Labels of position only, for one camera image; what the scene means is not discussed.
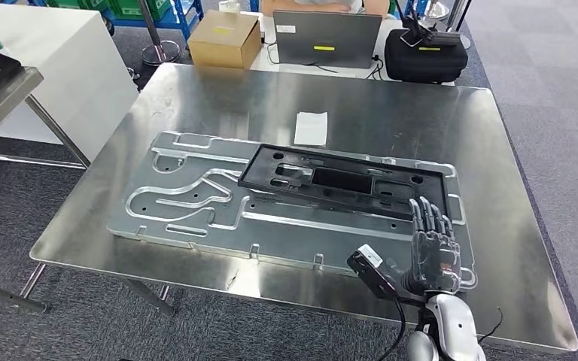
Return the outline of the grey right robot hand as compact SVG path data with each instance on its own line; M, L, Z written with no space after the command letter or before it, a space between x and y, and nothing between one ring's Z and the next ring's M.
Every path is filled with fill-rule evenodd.
M411 198L413 233L411 266L404 287L418 296L456 294L462 281L461 247L451 220L425 197Z

